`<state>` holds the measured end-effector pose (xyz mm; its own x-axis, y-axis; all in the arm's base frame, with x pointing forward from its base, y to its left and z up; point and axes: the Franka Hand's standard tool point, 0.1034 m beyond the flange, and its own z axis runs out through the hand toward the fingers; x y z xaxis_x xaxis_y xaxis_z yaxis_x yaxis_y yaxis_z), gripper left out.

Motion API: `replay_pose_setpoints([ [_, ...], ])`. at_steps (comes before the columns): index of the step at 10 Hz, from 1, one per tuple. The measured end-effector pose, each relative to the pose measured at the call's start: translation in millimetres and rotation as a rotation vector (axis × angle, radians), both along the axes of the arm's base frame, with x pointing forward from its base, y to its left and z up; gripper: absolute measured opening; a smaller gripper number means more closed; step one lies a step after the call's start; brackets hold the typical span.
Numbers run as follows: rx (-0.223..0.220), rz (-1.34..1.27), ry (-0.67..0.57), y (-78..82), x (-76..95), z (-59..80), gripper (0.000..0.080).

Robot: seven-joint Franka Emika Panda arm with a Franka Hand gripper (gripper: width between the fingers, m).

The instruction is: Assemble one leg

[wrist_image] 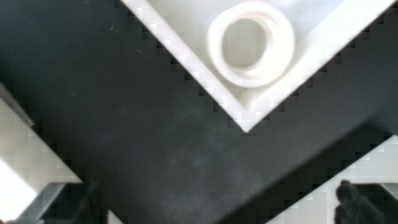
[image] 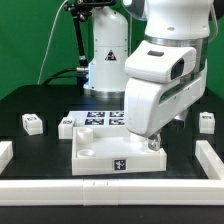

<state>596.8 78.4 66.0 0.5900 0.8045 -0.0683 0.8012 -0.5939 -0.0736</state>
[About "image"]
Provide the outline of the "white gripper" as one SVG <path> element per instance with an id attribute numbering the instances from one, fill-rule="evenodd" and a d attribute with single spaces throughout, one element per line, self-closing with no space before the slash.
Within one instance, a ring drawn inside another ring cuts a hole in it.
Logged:
<path id="1" fill-rule="evenodd" d="M 161 136 L 154 133 L 203 95 L 207 67 L 194 75 L 195 65 L 195 48 L 148 41 L 142 41 L 125 62 L 130 76 L 125 89 L 125 125 L 130 132 L 149 137 L 150 150 L 161 148 Z"/>

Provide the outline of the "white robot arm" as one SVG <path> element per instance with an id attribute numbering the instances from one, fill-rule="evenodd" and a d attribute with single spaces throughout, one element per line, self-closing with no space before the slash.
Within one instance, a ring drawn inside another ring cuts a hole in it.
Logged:
<path id="1" fill-rule="evenodd" d="M 145 39 L 127 53 L 128 24 L 104 3 L 92 10 L 94 58 L 88 93 L 124 95 L 125 125 L 160 148 L 159 131 L 204 93 L 209 16 L 214 0 L 122 0 L 146 22 Z"/>

